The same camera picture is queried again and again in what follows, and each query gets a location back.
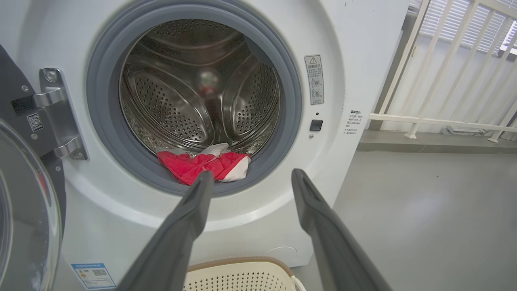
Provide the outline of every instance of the laundry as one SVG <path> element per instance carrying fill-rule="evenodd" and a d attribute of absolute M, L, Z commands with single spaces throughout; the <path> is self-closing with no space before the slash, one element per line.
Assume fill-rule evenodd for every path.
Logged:
<path fill-rule="evenodd" d="M 156 153 L 160 163 L 182 184 L 192 185 L 203 171 L 211 171 L 214 179 L 221 182 L 241 180 L 246 177 L 251 158 L 228 151 L 228 146 L 211 145 L 194 158 L 181 149 L 156 148 Z"/>

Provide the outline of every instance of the washing machine door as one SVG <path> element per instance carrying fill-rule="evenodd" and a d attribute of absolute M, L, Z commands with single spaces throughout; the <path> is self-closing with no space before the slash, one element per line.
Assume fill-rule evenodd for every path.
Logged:
<path fill-rule="evenodd" d="M 64 207 L 56 193 L 64 195 L 62 164 L 27 142 L 32 134 L 33 145 L 48 142 L 37 141 L 45 115 L 1 46 L 0 80 L 0 290 L 50 290 L 63 234 Z"/>

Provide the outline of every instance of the laundry basket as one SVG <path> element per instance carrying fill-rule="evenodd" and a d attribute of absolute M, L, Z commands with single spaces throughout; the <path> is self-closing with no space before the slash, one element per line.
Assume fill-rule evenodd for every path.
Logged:
<path fill-rule="evenodd" d="M 306 291 L 281 261 L 270 257 L 217 260 L 189 267 L 184 291 Z"/>

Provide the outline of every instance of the gray rubber gasket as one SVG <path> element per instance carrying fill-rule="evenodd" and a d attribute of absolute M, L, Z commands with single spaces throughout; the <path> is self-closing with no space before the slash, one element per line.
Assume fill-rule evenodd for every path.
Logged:
<path fill-rule="evenodd" d="M 242 191 L 261 181 L 283 160 L 298 132 L 301 85 L 298 71 L 282 39 L 257 14 L 233 0 L 150 0 L 133 4 L 115 18 L 99 38 L 86 75 L 86 99 L 95 130 L 113 157 L 137 179 L 159 190 L 182 195 L 181 185 L 133 136 L 118 101 L 124 59 L 134 42 L 150 28 L 177 19 L 216 21 L 253 40 L 274 64 L 284 98 L 277 128 L 268 144 L 253 157 L 246 178 L 216 183 L 214 195 Z"/>

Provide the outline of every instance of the gray floor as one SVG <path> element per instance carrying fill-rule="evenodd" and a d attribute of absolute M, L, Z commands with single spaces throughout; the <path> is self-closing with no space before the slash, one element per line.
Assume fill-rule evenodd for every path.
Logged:
<path fill-rule="evenodd" d="M 394 291 L 517 290 L 516 189 L 517 155 L 358 152 L 335 210 Z"/>
<path fill-rule="evenodd" d="M 499 139 L 498 143 L 482 136 L 417 133 L 416 139 L 403 132 L 365 130 L 357 146 L 359 152 L 517 154 L 517 142 Z"/>

